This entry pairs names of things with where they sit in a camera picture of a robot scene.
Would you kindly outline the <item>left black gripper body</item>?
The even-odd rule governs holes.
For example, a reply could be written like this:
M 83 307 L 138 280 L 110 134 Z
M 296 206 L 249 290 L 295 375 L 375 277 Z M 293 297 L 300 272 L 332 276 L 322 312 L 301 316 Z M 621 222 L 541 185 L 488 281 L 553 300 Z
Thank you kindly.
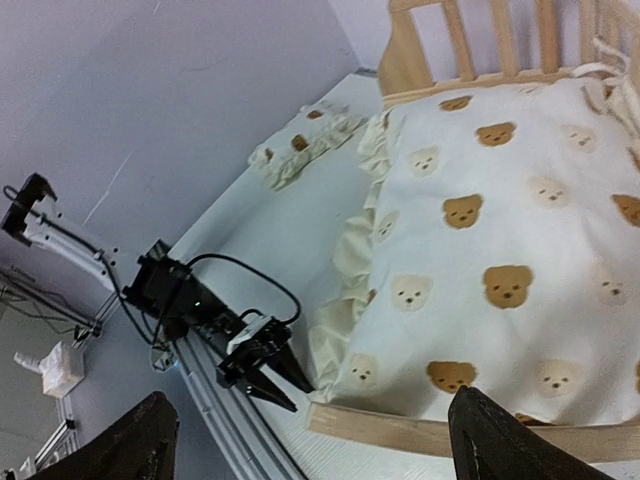
M 230 339 L 224 342 L 223 332 L 216 331 L 210 326 L 201 326 L 199 337 L 219 357 L 214 366 L 216 381 L 223 388 L 243 388 L 245 375 L 251 370 L 261 371 L 261 367 L 268 358 L 268 355 L 263 355 L 252 347 L 239 347 L 228 355 L 226 347 Z

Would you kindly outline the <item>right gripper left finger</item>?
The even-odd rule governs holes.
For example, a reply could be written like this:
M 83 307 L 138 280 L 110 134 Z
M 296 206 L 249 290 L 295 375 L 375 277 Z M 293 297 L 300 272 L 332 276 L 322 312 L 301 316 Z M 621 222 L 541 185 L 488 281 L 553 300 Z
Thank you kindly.
M 71 455 L 36 473 L 40 480 L 175 478 L 177 411 L 155 391 Z

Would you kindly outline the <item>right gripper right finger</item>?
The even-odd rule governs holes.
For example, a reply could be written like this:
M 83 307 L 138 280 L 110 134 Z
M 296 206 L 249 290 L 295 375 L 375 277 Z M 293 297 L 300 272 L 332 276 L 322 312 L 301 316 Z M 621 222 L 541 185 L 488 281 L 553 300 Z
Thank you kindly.
M 475 387 L 458 389 L 448 409 L 458 479 L 607 479 L 592 463 L 620 460 L 620 429 L 554 427 L 539 436 Z

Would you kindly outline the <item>bear print cushion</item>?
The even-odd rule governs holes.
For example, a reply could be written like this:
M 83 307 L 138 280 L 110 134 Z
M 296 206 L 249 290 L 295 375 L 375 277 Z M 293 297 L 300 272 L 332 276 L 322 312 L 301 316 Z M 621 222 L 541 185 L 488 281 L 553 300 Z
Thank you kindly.
M 639 96 L 629 58 L 374 116 L 371 179 L 309 331 L 315 402 L 444 420 L 475 387 L 519 419 L 639 414 Z

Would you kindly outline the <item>wooden pet bed frame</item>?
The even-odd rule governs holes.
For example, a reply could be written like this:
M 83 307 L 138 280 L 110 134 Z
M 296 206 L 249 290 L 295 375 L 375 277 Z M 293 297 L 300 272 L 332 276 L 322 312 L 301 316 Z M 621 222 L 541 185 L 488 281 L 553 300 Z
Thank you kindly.
M 391 1 L 390 37 L 377 68 L 385 106 L 471 86 L 552 83 L 570 74 L 564 54 L 581 63 L 619 62 L 623 37 L 630 37 L 628 77 L 639 89 L 639 9 L 632 1 L 580 1 L 574 39 L 564 28 L 556 1 L 533 1 L 536 14 L 526 29 L 513 24 L 507 1 L 490 1 L 489 19 L 464 21 L 456 1 Z M 452 424 L 314 403 L 310 431 L 337 439 L 406 453 L 451 458 L 456 463 L 485 457 L 471 435 L 496 411 L 466 390 L 454 400 Z

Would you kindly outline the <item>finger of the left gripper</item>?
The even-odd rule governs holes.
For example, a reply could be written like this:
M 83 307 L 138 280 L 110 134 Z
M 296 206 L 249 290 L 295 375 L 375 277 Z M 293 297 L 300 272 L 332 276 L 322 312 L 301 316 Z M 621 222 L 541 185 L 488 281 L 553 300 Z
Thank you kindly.
M 253 398 L 276 405 L 295 413 L 295 403 L 260 370 L 251 370 L 244 377 L 245 393 Z
M 304 393 L 315 390 L 288 344 L 272 356 L 272 370 Z

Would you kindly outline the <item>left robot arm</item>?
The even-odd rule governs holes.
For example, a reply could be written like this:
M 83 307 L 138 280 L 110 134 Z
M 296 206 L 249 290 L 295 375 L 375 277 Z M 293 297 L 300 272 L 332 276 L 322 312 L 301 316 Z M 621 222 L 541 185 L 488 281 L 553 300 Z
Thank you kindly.
M 56 253 L 95 277 L 114 293 L 125 315 L 151 349 L 155 370 L 166 371 L 176 361 L 178 344 L 194 336 L 218 357 L 215 380 L 224 389 L 237 387 L 246 395 L 290 412 L 294 402 L 261 369 L 268 366 L 304 393 L 313 386 L 289 346 L 291 324 L 301 316 L 301 303 L 287 319 L 252 308 L 234 312 L 195 273 L 204 260 L 222 260 L 245 268 L 246 263 L 218 253 L 200 254 L 187 262 L 170 257 L 171 247 L 157 241 L 145 254 L 132 254 L 93 240 L 68 221 L 57 207 L 47 179 L 30 175 L 21 188 L 2 192 L 9 200 L 1 228 L 14 240 Z

